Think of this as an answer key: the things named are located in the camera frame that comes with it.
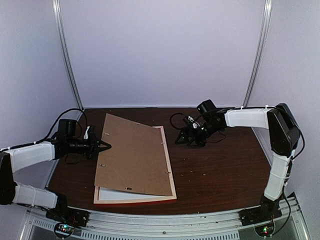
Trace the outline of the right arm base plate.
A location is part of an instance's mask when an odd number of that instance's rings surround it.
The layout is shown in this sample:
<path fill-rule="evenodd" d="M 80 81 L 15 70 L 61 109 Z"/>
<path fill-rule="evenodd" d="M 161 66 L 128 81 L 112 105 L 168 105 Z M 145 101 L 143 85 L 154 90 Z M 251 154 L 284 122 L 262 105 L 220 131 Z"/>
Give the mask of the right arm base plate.
<path fill-rule="evenodd" d="M 261 207 L 245 208 L 238 212 L 242 226 L 255 225 L 262 222 L 271 221 L 272 219 L 282 216 L 280 210 L 276 210 L 272 213 L 262 213 Z"/>

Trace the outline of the red landscape photo print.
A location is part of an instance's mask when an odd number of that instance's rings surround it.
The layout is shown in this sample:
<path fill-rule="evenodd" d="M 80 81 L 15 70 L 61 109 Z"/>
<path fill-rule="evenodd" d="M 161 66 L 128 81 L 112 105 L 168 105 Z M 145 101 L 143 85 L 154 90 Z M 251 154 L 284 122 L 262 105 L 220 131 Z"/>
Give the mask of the red landscape photo print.
<path fill-rule="evenodd" d="M 133 199 L 151 199 L 156 197 L 163 197 L 163 195 L 150 195 L 134 192 L 119 191 L 105 187 L 96 187 L 95 193 L 98 194 L 97 199 L 101 201 L 120 201 L 120 200 L 133 200 Z"/>

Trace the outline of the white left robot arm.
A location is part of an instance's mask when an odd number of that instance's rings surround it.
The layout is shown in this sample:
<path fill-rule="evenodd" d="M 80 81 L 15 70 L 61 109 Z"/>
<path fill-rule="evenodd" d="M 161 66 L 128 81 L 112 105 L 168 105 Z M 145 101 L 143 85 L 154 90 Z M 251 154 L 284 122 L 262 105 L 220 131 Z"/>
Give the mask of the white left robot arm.
<path fill-rule="evenodd" d="M 72 211 L 64 195 L 18 183 L 13 174 L 42 162 L 59 160 L 69 154 L 80 154 L 92 159 L 100 152 L 111 149 L 110 144 L 97 138 L 94 126 L 87 126 L 82 139 L 75 138 L 76 125 L 76 120 L 61 119 L 53 137 L 0 151 L 1 205 L 22 204 L 52 209 L 53 215 L 61 222 L 72 218 Z"/>

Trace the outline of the brown backing board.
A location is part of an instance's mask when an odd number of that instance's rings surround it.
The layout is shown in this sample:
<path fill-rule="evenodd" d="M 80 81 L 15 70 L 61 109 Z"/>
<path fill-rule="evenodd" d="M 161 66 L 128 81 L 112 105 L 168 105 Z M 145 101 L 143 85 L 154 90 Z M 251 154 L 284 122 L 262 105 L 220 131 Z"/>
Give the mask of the brown backing board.
<path fill-rule="evenodd" d="M 155 196 L 173 195 L 162 126 L 149 126 L 106 114 L 94 184 L 111 190 Z"/>

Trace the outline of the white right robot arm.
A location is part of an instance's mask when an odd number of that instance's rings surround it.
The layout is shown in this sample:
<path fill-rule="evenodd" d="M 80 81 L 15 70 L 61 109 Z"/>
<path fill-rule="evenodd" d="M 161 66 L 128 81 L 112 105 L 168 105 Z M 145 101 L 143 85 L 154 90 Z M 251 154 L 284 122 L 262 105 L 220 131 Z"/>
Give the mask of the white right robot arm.
<path fill-rule="evenodd" d="M 179 127 L 175 144 L 185 144 L 189 148 L 204 147 L 207 139 L 225 128 L 249 127 L 269 131 L 272 150 L 272 165 L 267 186 L 256 210 L 259 220 L 268 220 L 275 212 L 290 176 L 301 130 L 285 103 L 276 106 L 256 107 L 216 107 L 208 99 L 197 106 L 199 117 L 183 117 L 184 126 Z"/>

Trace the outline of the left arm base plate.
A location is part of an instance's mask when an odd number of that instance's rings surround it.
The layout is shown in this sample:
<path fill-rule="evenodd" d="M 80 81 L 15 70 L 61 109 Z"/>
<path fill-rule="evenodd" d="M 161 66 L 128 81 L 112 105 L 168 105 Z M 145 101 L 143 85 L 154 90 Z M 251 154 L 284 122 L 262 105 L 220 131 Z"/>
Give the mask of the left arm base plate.
<path fill-rule="evenodd" d="M 45 211 L 45 216 L 48 219 L 62 222 L 76 228 L 86 227 L 90 216 L 88 211 L 70 207 L 67 208 L 66 213 L 55 209 L 46 209 Z"/>

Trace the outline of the pink wooden picture frame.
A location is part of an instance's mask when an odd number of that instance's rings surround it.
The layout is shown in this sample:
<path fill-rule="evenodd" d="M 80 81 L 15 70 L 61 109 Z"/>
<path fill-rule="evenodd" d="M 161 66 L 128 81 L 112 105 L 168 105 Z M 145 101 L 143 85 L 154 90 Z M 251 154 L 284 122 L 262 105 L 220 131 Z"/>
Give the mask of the pink wooden picture frame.
<path fill-rule="evenodd" d="M 130 200 L 98 200 L 99 195 L 95 193 L 95 189 L 96 187 L 100 187 L 100 186 L 95 186 L 94 197 L 93 197 L 94 205 L 107 206 L 107 207 L 137 206 L 137 205 L 169 203 L 169 202 L 175 202 L 177 200 L 176 187 L 175 187 L 174 177 L 172 173 L 172 167 L 171 167 L 171 161 L 170 161 L 169 151 L 167 147 L 165 130 L 163 126 L 154 126 L 154 128 L 160 131 L 161 140 L 162 140 L 161 144 L 163 146 L 165 160 L 166 160 L 166 167 L 167 167 L 166 174 L 168 176 L 169 183 L 170 183 L 171 195 L 170 196 L 163 195 L 163 197 L 155 197 L 155 198 L 142 198 L 142 199 L 130 199 Z"/>

